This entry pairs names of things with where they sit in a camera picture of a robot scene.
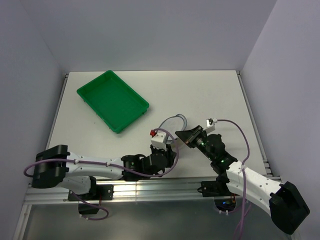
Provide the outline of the white mesh laundry bag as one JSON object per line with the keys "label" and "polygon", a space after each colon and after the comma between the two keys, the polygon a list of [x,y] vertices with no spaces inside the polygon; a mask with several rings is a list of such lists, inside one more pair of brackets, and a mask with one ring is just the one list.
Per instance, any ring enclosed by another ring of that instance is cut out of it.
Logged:
{"label": "white mesh laundry bag", "polygon": [[159,128],[168,131],[175,140],[178,139],[177,135],[175,134],[176,131],[184,131],[188,125],[187,118],[178,113],[174,116],[170,116],[166,118],[160,125]]}

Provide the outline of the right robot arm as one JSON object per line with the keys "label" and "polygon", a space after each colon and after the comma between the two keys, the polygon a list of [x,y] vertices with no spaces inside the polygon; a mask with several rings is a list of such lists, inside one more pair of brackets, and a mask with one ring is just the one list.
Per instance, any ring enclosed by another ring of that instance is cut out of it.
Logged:
{"label": "right robot arm", "polygon": [[280,183],[244,166],[226,151],[220,134],[207,134],[201,126],[175,134],[189,148],[202,152],[218,175],[213,181],[201,183],[198,191],[203,197],[245,196],[270,215],[272,222],[288,235],[292,235],[310,214],[294,184]]}

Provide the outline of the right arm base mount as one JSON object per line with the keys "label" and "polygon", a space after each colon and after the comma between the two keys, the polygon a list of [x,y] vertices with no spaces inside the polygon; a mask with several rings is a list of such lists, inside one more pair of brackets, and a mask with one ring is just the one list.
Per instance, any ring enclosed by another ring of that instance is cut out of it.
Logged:
{"label": "right arm base mount", "polygon": [[232,196],[243,196],[243,191],[236,193],[234,190],[230,191],[227,184],[230,184],[231,181],[222,181],[222,180],[209,180],[201,181],[200,187],[197,188],[197,192],[202,194],[202,197],[232,197]]}

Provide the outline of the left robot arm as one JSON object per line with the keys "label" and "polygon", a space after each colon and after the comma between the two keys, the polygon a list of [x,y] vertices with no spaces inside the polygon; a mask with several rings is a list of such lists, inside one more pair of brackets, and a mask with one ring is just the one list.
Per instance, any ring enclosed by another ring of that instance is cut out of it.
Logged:
{"label": "left robot arm", "polygon": [[170,145],[150,147],[151,154],[124,155],[122,157],[85,157],[57,145],[36,155],[31,165],[31,186],[34,189],[61,187],[91,200],[98,193],[97,178],[137,182],[160,178],[171,172],[178,163],[179,151]]}

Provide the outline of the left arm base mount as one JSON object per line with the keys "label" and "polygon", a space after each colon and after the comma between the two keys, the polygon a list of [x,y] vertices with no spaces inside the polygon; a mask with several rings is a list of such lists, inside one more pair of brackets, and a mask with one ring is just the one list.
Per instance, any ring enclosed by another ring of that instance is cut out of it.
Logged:
{"label": "left arm base mount", "polygon": [[[87,203],[90,201],[98,201],[98,203],[92,204],[95,206],[100,207],[102,201],[110,201],[113,199],[113,193],[114,193],[114,185],[113,184],[103,184],[103,185],[97,185],[93,188],[93,190],[90,190],[90,192],[85,194],[78,194],[77,196],[79,199],[86,201]],[[96,215],[98,213],[98,208],[89,206],[88,204],[83,203],[82,201],[79,201],[77,197],[69,191],[67,200],[69,202],[79,202],[78,204],[78,212],[81,215]]]}

